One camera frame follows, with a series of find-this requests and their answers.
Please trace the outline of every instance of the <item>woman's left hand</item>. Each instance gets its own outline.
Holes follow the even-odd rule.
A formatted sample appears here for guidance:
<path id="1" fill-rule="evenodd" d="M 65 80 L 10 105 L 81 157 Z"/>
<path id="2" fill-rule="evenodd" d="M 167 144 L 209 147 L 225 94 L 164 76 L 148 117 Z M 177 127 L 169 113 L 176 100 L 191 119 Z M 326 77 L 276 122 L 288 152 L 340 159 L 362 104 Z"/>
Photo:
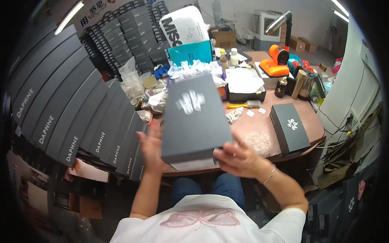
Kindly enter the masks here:
<path id="1" fill-rule="evenodd" d="M 137 134 L 142 146 L 145 173 L 162 175 L 167 165 L 161 159 L 161 127 L 159 125 L 151 125 L 148 135 L 142 132 L 137 132 Z"/>

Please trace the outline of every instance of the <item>table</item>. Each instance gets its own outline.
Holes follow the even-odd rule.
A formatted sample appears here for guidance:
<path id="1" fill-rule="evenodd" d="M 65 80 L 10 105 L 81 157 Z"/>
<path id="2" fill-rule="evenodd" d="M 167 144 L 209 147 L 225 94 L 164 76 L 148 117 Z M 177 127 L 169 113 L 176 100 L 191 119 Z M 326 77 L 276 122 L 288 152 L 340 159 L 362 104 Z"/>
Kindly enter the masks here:
<path id="1" fill-rule="evenodd" d="M 252 57 L 252 64 L 254 64 L 255 61 L 262 61 L 270 58 L 266 52 L 262 51 L 246 52 L 246 54 Z M 282 158 L 280 157 L 280 145 L 278 144 L 277 136 L 269 114 L 272 105 L 285 103 L 294 104 L 312 147 L 303 154 Z M 232 109 L 227 109 L 227 102 L 224 102 L 224 108 L 226 114 L 232 111 Z M 265 114 L 259 113 L 258 108 L 251 109 L 255 113 L 253 117 L 248 116 L 246 112 L 249 109 L 244 108 L 239 119 L 231 125 L 231 130 L 238 132 L 242 139 L 260 156 L 268 158 L 272 162 L 286 161 L 309 153 L 317 146 L 317 144 L 325 141 L 326 133 L 324 128 L 319 120 L 319 117 L 316 115 L 314 109 L 308 101 L 302 101 L 299 99 L 293 100 L 288 95 L 285 95 L 282 99 L 280 99 L 274 95 L 274 89 L 268 89 L 266 91 L 265 101 L 262 103 L 262 108 L 266 110 Z M 174 168 L 168 167 L 163 176 L 195 175 L 219 170 L 219 166 L 215 166 L 212 169 L 206 170 L 177 172 Z"/>

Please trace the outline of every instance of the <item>woman's right hand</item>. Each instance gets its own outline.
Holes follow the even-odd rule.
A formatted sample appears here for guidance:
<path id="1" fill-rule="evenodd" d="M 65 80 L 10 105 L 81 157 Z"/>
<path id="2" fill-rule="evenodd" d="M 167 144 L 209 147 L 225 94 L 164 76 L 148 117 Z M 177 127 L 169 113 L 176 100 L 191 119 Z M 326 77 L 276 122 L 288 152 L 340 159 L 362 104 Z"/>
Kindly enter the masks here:
<path id="1" fill-rule="evenodd" d="M 225 143 L 221 150 L 214 150 L 220 168 L 237 177 L 255 178 L 264 182 L 272 173 L 273 164 L 259 156 L 236 132 L 232 136 L 237 144 Z"/>

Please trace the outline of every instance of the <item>yellow brush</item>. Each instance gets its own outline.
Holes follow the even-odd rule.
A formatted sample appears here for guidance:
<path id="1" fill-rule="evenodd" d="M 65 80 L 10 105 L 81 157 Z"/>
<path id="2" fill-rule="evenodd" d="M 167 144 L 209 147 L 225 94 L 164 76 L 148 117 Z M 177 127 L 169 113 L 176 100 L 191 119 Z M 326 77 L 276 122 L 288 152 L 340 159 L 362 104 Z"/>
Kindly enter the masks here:
<path id="1" fill-rule="evenodd" d="M 246 107 L 246 108 L 261 108 L 261 102 L 259 100 L 248 100 L 244 104 L 230 104 L 227 103 L 228 109 L 236 109 L 239 107 Z"/>

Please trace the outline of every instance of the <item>woman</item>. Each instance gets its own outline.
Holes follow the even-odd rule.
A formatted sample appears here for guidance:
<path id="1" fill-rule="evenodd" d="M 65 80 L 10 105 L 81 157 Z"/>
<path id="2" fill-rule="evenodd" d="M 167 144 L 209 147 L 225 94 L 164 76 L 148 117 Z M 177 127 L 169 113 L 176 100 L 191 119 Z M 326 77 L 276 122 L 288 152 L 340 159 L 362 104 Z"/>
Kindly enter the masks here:
<path id="1" fill-rule="evenodd" d="M 211 194 L 203 194 L 192 180 L 176 180 L 175 205 L 156 215 L 159 187 L 166 164 L 161 160 L 159 127 L 149 135 L 138 133 L 145 172 L 129 218 L 122 219 L 111 242 L 283 242 L 301 241 L 308 201 L 303 189 L 267 159 L 261 158 L 233 133 L 236 144 L 215 150 L 220 167 L 227 172 L 215 183 Z M 255 178 L 283 207 L 282 212 L 259 229 L 244 212 L 239 177 Z"/>

